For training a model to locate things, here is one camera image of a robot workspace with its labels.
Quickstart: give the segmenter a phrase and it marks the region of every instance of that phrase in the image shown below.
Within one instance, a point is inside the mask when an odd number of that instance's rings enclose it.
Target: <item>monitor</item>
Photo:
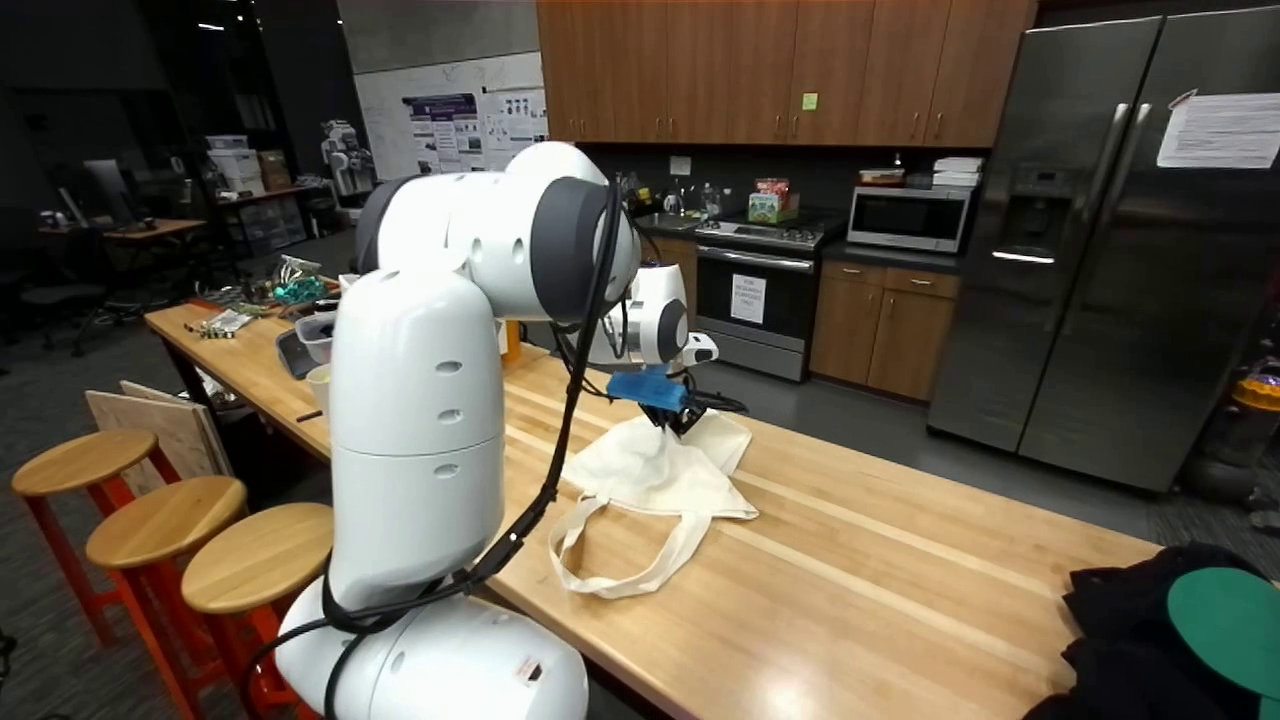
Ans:
[[[85,161],[57,176],[60,195],[70,203],[67,211],[85,222],[117,222],[132,227],[143,219],[139,200],[132,195],[117,161]]]

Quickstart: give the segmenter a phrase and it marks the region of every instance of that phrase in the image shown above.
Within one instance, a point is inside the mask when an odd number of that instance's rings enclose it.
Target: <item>kitchen cabinet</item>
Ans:
[[[642,264],[678,264],[685,303],[686,303],[686,316],[696,316],[696,240],[647,237],[640,244],[640,261]]]
[[[807,372],[868,384],[879,324],[879,266],[824,264]]]
[[[879,0],[855,132],[863,142],[986,149],[1037,0]]]
[[[827,261],[807,372],[928,401],[955,292],[947,272]]]
[[[541,0],[546,125],[612,142],[986,149],[1037,0]]]

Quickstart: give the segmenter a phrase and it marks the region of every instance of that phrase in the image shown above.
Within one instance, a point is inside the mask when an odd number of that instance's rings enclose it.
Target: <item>paper on refrigerator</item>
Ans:
[[[1172,107],[1154,167],[1272,167],[1280,91],[1189,94]]]

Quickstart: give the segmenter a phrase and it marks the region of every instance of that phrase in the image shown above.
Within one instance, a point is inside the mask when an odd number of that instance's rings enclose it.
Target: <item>wooden stool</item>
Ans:
[[[262,659],[251,689],[238,678],[251,654],[276,639],[288,599],[320,574],[328,546],[328,504],[276,504],[224,527],[182,573],[182,599],[208,616],[247,711],[296,707],[296,717],[311,717],[276,674],[271,659]]]
[[[199,717],[199,689],[224,669],[180,599],[180,562],[238,508],[238,481],[186,475],[125,504],[85,544],[87,558],[111,573],[117,597],[182,717]]]
[[[173,484],[175,467],[159,452],[150,433],[91,433],[67,444],[57,444],[11,472],[11,490],[26,504],[44,544],[52,546],[60,573],[67,574],[79,613],[87,616],[100,639],[111,639],[111,623],[105,616],[109,602],[120,602],[111,593],[91,593],[87,573],[49,508],[49,494],[85,486],[105,514],[132,500],[125,484],[125,467],[150,458],[150,467]]]

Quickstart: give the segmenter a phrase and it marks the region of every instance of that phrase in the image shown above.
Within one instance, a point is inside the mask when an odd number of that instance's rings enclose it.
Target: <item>stainless steel refrigerator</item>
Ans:
[[[1280,266],[1280,9],[1033,29],[928,426],[1172,486]]]

